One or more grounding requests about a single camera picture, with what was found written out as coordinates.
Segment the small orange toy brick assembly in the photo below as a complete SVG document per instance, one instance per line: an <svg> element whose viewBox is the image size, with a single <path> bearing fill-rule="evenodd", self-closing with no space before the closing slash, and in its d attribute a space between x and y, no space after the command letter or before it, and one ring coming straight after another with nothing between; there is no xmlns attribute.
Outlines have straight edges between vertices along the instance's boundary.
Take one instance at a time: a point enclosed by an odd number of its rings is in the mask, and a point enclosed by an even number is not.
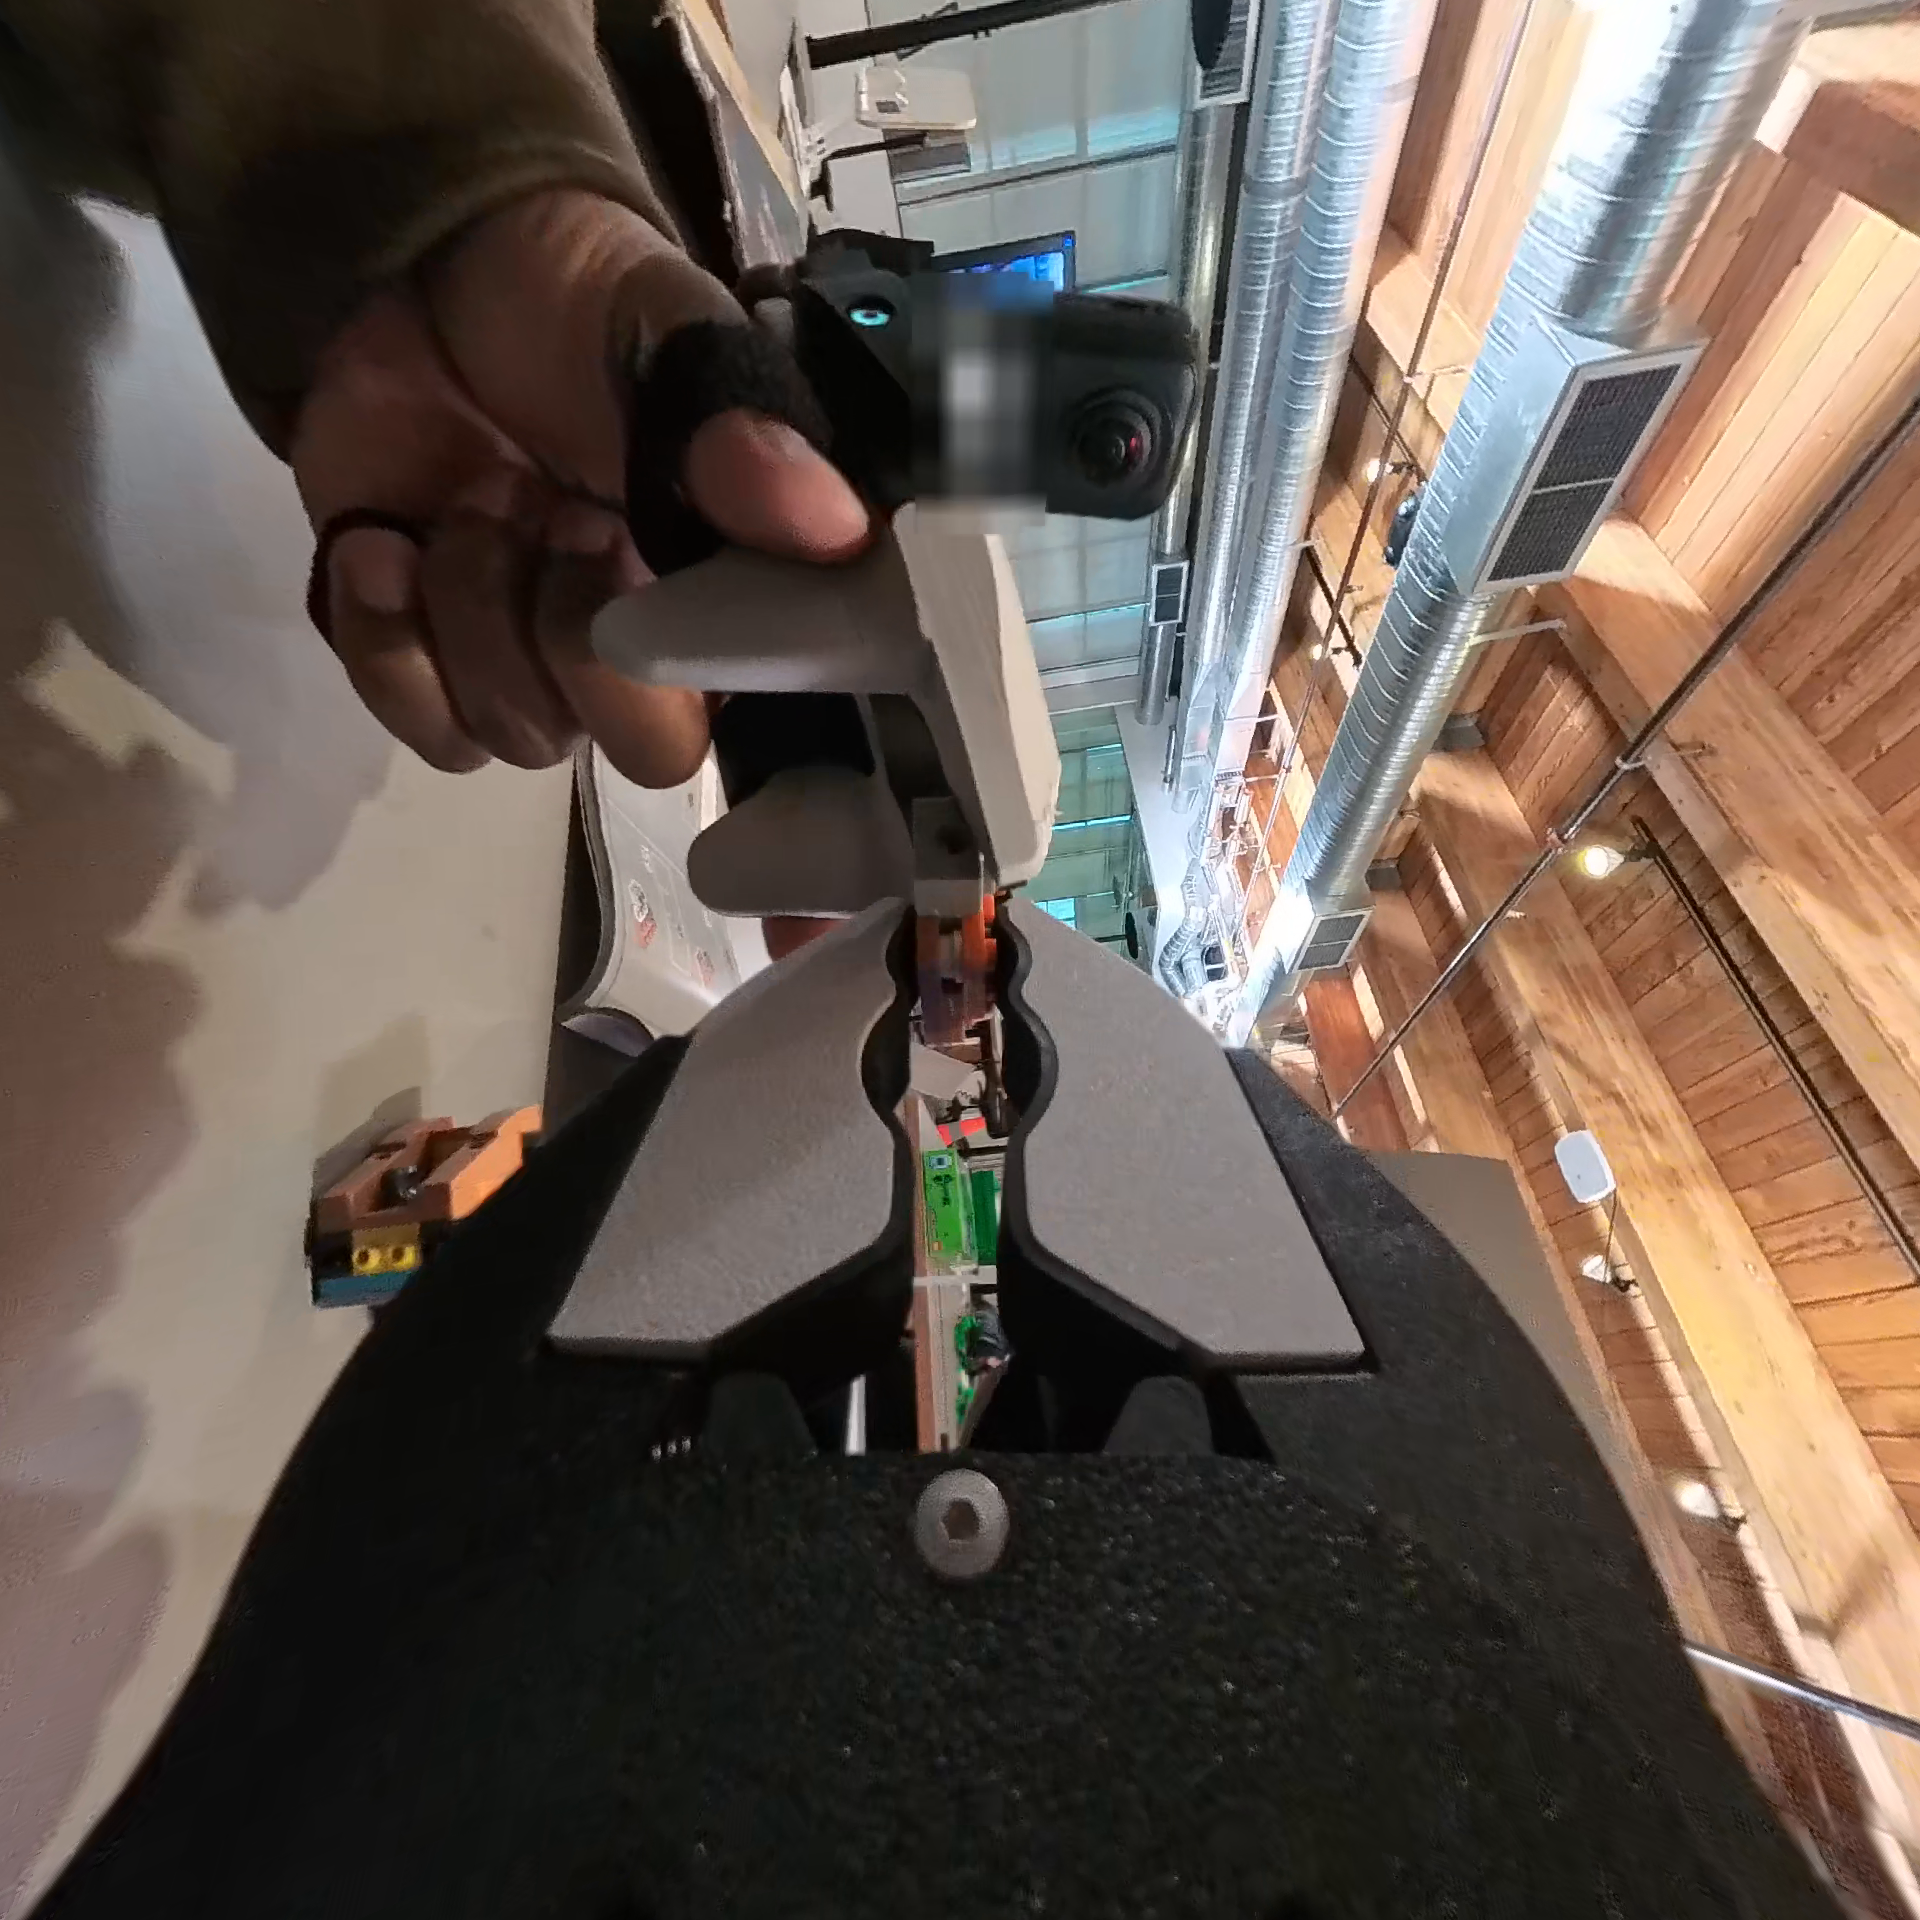
<svg viewBox="0 0 1920 1920"><path fill-rule="evenodd" d="M906 839L918 1033L927 1046L956 1051L994 1009L991 864L956 797L911 800Z"/></svg>

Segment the multicoloured toy brick model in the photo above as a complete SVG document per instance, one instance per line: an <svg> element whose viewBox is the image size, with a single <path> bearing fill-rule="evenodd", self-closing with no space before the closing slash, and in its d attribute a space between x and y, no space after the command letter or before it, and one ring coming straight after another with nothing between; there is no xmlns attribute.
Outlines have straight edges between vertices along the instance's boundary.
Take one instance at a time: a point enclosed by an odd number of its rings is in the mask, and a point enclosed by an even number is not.
<svg viewBox="0 0 1920 1920"><path fill-rule="evenodd" d="M519 1176L541 1131L544 1111L530 1103L471 1123L406 1119L373 1139L305 1213L310 1305L391 1303L471 1213Z"/></svg>

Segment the green box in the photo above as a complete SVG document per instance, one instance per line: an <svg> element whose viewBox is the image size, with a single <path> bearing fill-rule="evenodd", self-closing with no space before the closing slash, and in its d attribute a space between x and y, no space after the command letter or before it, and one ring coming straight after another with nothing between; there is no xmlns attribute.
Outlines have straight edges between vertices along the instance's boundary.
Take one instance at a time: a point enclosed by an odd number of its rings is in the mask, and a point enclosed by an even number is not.
<svg viewBox="0 0 1920 1920"><path fill-rule="evenodd" d="M932 1145L918 1153L920 1255L932 1277L994 1267L999 1259L1000 1162Z"/></svg>

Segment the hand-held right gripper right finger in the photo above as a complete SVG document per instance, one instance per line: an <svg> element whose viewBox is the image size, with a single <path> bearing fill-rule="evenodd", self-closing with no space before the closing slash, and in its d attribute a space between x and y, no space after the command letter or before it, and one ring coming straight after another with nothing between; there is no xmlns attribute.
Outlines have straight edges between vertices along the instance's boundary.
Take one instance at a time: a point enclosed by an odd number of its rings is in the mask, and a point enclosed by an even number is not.
<svg viewBox="0 0 1920 1920"><path fill-rule="evenodd" d="M1144 1383L1222 1408L1250 1383L1369 1375L1369 1349L1228 1051L1030 902L999 910L999 1389L1119 1409Z"/></svg>

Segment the monitor with white stand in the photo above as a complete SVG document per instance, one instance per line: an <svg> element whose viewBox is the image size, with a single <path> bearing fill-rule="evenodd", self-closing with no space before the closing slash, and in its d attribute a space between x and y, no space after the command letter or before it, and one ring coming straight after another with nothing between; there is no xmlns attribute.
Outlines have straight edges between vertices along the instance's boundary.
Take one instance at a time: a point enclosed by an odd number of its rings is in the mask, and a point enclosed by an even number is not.
<svg viewBox="0 0 1920 1920"><path fill-rule="evenodd" d="M784 43L728 3L598 2L594 29L671 226L721 281L807 248L809 213L776 123Z"/></svg>

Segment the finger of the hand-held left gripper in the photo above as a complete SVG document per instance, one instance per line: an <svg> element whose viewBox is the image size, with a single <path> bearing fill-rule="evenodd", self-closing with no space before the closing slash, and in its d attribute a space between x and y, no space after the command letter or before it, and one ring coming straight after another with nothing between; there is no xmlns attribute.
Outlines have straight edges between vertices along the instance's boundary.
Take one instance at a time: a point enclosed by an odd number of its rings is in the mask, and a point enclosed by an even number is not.
<svg viewBox="0 0 1920 1920"><path fill-rule="evenodd" d="M929 653L927 731L991 886L1020 889L1045 864L1062 763L1014 567L961 510L903 507L893 538Z"/></svg>

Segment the grey desk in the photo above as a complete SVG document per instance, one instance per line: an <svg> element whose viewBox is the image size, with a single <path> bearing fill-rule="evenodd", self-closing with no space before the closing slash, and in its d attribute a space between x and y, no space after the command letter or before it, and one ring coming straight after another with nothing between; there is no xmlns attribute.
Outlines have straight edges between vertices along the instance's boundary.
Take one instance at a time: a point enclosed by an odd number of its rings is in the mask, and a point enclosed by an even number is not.
<svg viewBox="0 0 1920 1920"><path fill-rule="evenodd" d="M566 771L426 769L158 230L4 189L4 1914L108 1808L366 1329L308 1190L544 1090Z"/></svg>

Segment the large spiral metal duct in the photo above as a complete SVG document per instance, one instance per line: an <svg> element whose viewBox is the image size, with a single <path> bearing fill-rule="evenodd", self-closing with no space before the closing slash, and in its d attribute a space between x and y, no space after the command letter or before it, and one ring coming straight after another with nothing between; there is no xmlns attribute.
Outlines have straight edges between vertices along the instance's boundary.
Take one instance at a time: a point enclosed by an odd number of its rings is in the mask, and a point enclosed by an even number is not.
<svg viewBox="0 0 1920 1920"><path fill-rule="evenodd" d="M1394 583L1261 925L1232 1033L1312 965L1340 961L1372 914L1364 875L1449 720L1511 592L1452 585L1441 522L1521 330L1554 322L1609 344L1700 337L1666 294L1759 127L1814 3L1598 3L1568 117L1521 226L1470 384L1430 469Z"/></svg>

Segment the person's left forearm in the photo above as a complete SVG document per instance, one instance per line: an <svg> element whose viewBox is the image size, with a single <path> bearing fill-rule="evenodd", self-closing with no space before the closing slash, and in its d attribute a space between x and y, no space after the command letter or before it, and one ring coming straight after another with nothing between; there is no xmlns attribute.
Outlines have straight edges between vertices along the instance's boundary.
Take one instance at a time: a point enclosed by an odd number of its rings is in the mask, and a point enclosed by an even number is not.
<svg viewBox="0 0 1920 1920"><path fill-rule="evenodd" d="M596 3L13 2L4 59L86 191L166 233L278 456L328 337L471 221L578 186L680 239Z"/></svg>

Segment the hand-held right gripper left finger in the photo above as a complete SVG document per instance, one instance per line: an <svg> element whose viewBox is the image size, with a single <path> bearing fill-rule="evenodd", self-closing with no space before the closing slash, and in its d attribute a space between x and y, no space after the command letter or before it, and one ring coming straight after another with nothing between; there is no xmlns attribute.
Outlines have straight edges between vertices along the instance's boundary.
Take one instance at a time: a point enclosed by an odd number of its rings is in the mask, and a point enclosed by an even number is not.
<svg viewBox="0 0 1920 1920"><path fill-rule="evenodd" d="M901 1123L910 902L887 898L701 1018L549 1322L562 1353L782 1377L871 1375L913 1290Z"/></svg>

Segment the narrow spiral metal duct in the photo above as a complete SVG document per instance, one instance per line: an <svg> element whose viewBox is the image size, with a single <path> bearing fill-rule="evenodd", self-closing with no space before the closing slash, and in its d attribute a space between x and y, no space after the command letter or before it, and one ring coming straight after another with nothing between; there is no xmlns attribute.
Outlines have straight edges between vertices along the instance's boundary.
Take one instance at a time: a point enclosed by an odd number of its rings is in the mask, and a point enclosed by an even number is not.
<svg viewBox="0 0 1920 1920"><path fill-rule="evenodd" d="M1201 103L1184 141L1184 194L1197 224L1184 302L1207 350L1201 419L1182 480L1154 517L1154 570L1186 561L1182 613L1146 594L1135 720L1189 731L1209 714L1253 489L1258 423L1280 350L1316 111L1336 3L1250 3L1253 77L1239 144L1228 110Z"/></svg>
<svg viewBox="0 0 1920 1920"><path fill-rule="evenodd" d="M1209 714L1182 731L1182 779L1239 763L1270 629L1305 541L1309 485L1353 346L1360 298L1426 59L1432 2L1341 2L1316 111L1278 362L1265 394Z"/></svg>

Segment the person's left hand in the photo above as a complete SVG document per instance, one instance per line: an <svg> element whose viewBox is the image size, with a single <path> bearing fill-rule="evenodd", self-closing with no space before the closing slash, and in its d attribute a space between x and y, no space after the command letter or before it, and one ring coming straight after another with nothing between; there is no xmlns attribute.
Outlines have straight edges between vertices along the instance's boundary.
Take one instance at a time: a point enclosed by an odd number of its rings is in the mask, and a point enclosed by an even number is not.
<svg viewBox="0 0 1920 1920"><path fill-rule="evenodd" d="M588 737L637 784L698 767L706 696L620 677L590 629L649 579L623 497L634 365L708 320L742 320L720 279L628 207L552 189L452 237L327 344L289 446L302 502L317 535L384 522L327 549L325 638L424 763L540 769Z"/></svg>

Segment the metal air vent grille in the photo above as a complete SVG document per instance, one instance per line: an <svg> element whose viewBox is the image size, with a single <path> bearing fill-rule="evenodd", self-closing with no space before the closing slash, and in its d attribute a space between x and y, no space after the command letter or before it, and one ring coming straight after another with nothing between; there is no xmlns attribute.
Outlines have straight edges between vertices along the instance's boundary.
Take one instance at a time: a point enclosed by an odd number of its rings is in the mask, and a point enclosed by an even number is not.
<svg viewBox="0 0 1920 1920"><path fill-rule="evenodd" d="M1532 322L1480 403L1479 437L1441 522L1465 594L1565 579L1668 418L1705 342L1622 346Z"/></svg>

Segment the lit display screen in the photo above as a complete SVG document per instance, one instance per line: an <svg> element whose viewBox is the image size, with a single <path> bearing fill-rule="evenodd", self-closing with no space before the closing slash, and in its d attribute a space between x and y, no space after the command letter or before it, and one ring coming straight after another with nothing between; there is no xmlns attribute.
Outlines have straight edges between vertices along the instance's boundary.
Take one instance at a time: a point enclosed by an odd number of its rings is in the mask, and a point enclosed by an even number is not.
<svg viewBox="0 0 1920 1920"><path fill-rule="evenodd" d="M1061 297L1074 293L1077 235L1064 229L986 247L949 248L934 253L929 266L949 277L1013 281L1022 298Z"/></svg>

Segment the white mounted device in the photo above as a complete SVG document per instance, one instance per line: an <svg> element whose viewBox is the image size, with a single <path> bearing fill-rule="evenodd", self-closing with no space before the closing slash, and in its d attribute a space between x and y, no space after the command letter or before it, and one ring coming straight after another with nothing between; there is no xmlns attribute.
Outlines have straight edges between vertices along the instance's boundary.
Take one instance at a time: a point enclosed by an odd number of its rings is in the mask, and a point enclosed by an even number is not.
<svg viewBox="0 0 1920 1920"><path fill-rule="evenodd" d="M861 63L855 71L855 126L876 136L959 136L976 127L967 71L922 63Z"/></svg>

